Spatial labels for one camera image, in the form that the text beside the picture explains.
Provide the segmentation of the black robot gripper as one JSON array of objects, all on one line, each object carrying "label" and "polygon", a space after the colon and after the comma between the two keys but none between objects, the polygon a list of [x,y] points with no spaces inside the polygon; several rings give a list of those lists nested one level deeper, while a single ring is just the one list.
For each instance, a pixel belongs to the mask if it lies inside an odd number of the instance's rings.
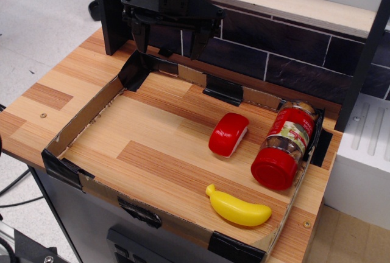
[{"label": "black robot gripper", "polygon": [[137,49],[145,53],[149,44],[150,25],[193,30],[190,59],[197,60],[214,30],[218,29],[225,11],[210,0],[121,0],[122,19],[132,23],[132,36]]}]

